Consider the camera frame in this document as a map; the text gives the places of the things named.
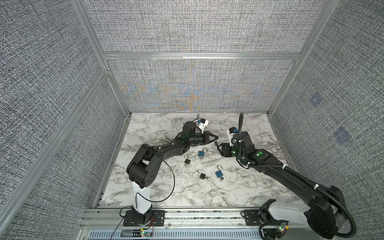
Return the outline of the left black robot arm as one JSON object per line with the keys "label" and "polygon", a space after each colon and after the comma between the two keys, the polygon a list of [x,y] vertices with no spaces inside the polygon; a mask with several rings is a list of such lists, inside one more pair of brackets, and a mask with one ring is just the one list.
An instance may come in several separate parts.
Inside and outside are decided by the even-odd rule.
{"label": "left black robot arm", "polygon": [[199,122],[188,121],[183,130],[169,143],[160,146],[143,144],[127,167],[127,174],[134,189],[134,211],[145,216],[152,210],[155,201],[150,200],[151,185],[155,181],[160,166],[165,160],[185,154],[191,147],[205,146],[218,140],[219,137],[204,131]]}

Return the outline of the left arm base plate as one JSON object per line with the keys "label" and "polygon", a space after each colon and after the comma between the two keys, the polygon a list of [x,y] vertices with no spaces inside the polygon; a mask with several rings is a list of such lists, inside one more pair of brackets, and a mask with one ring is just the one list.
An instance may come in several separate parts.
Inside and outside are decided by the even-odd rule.
{"label": "left arm base plate", "polygon": [[155,227],[163,227],[166,212],[163,210],[149,210],[140,214],[136,210],[127,211],[124,217],[124,227],[147,227],[150,224]]}

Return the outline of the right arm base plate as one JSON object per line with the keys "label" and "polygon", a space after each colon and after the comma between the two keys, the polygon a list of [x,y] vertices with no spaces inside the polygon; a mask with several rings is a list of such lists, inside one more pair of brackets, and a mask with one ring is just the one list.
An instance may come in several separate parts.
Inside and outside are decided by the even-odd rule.
{"label": "right arm base plate", "polygon": [[261,226],[262,224],[277,226],[278,224],[288,223],[288,221],[274,219],[267,210],[244,210],[241,212],[241,216],[244,218],[247,226]]}

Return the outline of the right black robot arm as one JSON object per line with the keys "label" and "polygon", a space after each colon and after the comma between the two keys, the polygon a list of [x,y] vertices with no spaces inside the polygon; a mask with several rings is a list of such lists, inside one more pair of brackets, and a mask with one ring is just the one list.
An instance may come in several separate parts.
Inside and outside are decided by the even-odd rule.
{"label": "right black robot arm", "polygon": [[228,143],[216,144],[225,158],[234,157],[241,167],[254,169],[275,179],[292,191],[306,204],[305,207],[284,207],[275,199],[269,199],[259,209],[259,232],[264,240],[279,238],[283,229],[264,231],[269,225],[287,225],[295,222],[309,226],[325,238],[349,238],[356,233],[356,225],[347,210],[343,192],[335,186],[325,187],[283,164],[272,153],[257,149],[247,132],[231,129]]}

